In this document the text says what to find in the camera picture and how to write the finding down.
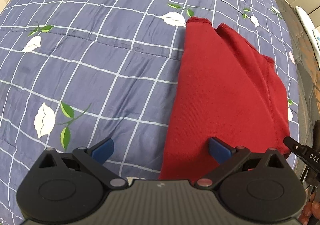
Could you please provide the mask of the person's right hand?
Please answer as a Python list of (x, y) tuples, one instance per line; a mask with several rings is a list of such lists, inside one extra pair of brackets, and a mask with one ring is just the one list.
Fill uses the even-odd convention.
[(310, 197), (310, 201), (304, 206), (301, 212), (301, 215), (298, 220), (303, 225), (309, 224), (311, 216), (314, 216), (318, 220), (320, 218), (319, 201), (315, 200), (316, 196), (317, 194), (314, 192)]

